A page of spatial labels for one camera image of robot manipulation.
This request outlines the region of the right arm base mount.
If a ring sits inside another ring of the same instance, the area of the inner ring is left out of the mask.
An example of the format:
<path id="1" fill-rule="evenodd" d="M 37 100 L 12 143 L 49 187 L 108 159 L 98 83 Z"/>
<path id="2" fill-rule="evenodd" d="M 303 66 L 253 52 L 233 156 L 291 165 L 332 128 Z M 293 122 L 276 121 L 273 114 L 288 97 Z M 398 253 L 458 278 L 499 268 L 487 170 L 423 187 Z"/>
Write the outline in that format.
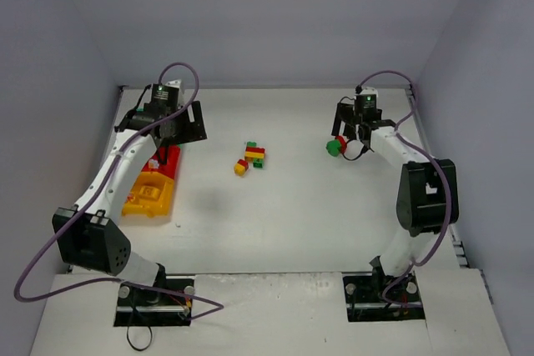
<path id="1" fill-rule="evenodd" d="M 385 288 L 393 281 L 381 282 L 371 273 L 342 276 L 346 315 L 349 323 L 384 323 L 424 320 L 421 294 L 416 277 L 410 273 L 385 296 Z"/>

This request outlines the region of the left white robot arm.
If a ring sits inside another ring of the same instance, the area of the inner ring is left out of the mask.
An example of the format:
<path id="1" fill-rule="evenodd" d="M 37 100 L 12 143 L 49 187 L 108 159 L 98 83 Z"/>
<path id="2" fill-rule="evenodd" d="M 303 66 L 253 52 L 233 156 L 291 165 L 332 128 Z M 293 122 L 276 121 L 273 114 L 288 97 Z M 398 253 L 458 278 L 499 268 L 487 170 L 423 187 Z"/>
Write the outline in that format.
<path id="1" fill-rule="evenodd" d="M 118 221 L 135 181 L 160 146 L 205 140 L 207 134 L 200 103 L 185 100 L 181 80 L 149 88 L 149 101 L 128 110 L 116 126 L 112 149 L 89 188 L 71 208 L 58 208 L 52 224 L 65 263 L 162 288 L 164 266 L 135 253 Z"/>

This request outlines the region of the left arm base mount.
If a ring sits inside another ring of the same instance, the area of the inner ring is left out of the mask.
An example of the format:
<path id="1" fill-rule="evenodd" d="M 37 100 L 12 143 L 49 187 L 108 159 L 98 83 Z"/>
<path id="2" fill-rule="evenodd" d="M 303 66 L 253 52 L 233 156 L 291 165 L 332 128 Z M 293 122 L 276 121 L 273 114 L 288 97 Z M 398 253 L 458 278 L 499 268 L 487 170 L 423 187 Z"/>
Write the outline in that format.
<path id="1" fill-rule="evenodd" d="M 191 277 L 167 278 L 166 289 L 159 293 L 121 284 L 114 314 L 114 327 L 188 327 L 193 299 L 176 293 L 194 293 Z"/>

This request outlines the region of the green rounded lego brick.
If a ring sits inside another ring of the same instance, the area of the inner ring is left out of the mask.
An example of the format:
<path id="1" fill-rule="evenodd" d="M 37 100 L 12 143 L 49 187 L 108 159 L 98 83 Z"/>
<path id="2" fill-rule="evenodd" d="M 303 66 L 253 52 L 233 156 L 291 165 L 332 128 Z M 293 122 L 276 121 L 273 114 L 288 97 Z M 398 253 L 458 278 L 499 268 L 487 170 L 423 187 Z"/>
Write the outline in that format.
<path id="1" fill-rule="evenodd" d="M 338 139 L 333 139 L 326 144 L 325 148 L 330 156 L 336 158 L 341 154 L 342 145 Z"/>

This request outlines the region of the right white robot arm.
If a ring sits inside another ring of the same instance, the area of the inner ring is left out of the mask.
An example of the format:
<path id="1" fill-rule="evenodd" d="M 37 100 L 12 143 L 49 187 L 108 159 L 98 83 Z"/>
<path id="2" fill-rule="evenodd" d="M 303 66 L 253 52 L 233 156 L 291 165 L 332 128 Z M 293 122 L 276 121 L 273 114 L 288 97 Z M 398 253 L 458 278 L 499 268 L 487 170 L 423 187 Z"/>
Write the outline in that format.
<path id="1" fill-rule="evenodd" d="M 423 264 L 428 243 L 441 239 L 459 218 L 456 165 L 433 158 L 402 137 L 398 124 L 382 117 L 378 92 L 358 86 L 351 98 L 336 106 L 325 148 L 333 157 L 345 157 L 351 142 L 362 144 L 360 155 L 371 151 L 400 173 L 395 213 L 400 227 L 386 251 L 372 260 L 373 268 L 389 277 Z"/>

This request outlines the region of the red arch lego brick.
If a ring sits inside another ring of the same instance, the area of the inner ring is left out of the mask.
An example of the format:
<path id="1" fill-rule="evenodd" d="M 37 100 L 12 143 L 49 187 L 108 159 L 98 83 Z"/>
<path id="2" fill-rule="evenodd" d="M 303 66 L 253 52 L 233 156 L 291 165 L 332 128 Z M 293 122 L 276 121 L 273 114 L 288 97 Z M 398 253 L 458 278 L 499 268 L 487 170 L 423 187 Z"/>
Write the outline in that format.
<path id="1" fill-rule="evenodd" d="M 339 143 L 340 154 L 344 155 L 347 149 L 347 142 L 343 136 L 336 136 L 335 139 Z"/>

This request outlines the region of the multicolor lego block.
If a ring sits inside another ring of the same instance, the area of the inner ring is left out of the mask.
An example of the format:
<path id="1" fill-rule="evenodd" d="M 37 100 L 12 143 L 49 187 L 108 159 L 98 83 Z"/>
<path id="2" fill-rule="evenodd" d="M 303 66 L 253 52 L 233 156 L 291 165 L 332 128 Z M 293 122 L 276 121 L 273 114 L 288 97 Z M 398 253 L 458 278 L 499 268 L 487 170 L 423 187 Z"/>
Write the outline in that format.
<path id="1" fill-rule="evenodd" d="M 258 147 L 256 142 L 247 142 L 244 150 L 244 160 L 251 163 L 254 168 L 263 168 L 265 161 L 265 148 Z"/>

